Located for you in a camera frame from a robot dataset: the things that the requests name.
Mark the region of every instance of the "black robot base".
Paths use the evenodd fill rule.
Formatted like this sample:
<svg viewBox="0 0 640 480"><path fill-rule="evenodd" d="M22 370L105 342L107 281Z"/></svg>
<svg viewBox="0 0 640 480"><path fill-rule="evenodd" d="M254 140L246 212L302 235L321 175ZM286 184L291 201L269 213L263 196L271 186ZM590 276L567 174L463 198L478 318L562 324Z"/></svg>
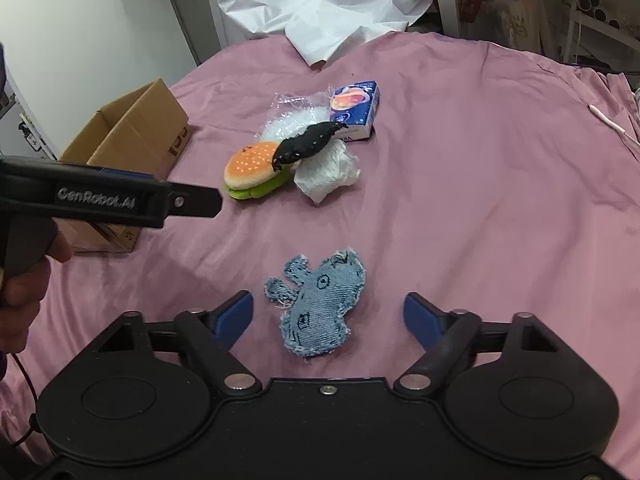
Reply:
<svg viewBox="0 0 640 480"><path fill-rule="evenodd" d="M32 478L622 479L599 459L612 389L531 314L482 322L409 294L425 353L392 387L263 387L229 352L252 315L246 291L172 322L124 313L44 389L37 425L56 457ZM502 354L474 367L479 352Z"/></svg>

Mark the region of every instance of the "pink fabric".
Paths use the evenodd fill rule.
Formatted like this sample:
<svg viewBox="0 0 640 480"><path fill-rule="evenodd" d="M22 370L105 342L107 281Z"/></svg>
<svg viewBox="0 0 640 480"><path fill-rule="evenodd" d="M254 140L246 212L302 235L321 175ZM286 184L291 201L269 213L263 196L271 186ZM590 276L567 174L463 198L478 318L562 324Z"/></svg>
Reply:
<svg viewBox="0 0 640 480"><path fill-rule="evenodd" d="M362 165L355 186L319 206L294 186L227 199L213 220L171 218L145 230L133 254L54 264L22 354L36 389L124 310L164 320L214 308L241 288L253 293L255 314L234 354L263 380L392 380L422 354L402 323L402 300L415 290L485 320L539 316L615 389L622 416L606 459L640 478L640 165L587 107L632 131L622 77L435 34L388 34L320 72L283 37L248 41L174 86L197 133L172 180L221 186L275 92L370 79L380 108L375 136L349 144ZM284 349L282 311L262 286L295 254L317 264L347 246L367 269L348 315L353 334L305 363ZM32 405L15 367L0 396L2 428L17 438ZM41 444L30 440L31 451Z"/></svg>

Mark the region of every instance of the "white crumpled tissue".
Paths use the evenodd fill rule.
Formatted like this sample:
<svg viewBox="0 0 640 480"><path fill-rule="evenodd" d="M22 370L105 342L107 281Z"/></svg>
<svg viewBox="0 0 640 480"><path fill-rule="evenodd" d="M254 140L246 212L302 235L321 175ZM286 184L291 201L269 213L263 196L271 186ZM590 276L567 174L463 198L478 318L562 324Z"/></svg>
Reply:
<svg viewBox="0 0 640 480"><path fill-rule="evenodd" d="M359 176L358 157L347 151L343 140L331 139L318 154L300 162L293 182L319 204L334 189L354 184Z"/></svg>

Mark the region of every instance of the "blue and white package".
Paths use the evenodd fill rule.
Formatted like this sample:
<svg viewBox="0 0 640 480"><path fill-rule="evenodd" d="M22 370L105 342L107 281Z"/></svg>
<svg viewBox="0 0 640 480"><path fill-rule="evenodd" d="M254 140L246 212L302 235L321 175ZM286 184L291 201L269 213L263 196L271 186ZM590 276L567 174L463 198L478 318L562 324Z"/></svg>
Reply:
<svg viewBox="0 0 640 480"><path fill-rule="evenodd" d="M347 142L370 137L379 99L375 81L335 89L331 98L331 120L347 125L347 128L336 132L335 137Z"/></svg>

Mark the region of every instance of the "screw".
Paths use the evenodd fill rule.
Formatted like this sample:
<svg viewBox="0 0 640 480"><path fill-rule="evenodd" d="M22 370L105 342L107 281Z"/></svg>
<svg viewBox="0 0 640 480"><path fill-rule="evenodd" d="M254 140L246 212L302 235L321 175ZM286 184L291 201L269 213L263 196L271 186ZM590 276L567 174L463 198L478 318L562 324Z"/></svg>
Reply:
<svg viewBox="0 0 640 480"><path fill-rule="evenodd" d="M422 374L407 374L400 377L400 385L407 390L424 390L431 384L431 379Z"/></svg>
<svg viewBox="0 0 640 480"><path fill-rule="evenodd" d="M324 386L320 386L320 393L323 395L335 395L338 393L338 388L332 384L325 384Z"/></svg>
<svg viewBox="0 0 640 480"><path fill-rule="evenodd" d="M255 377L249 374L231 374L225 378L227 388L247 390L255 384Z"/></svg>

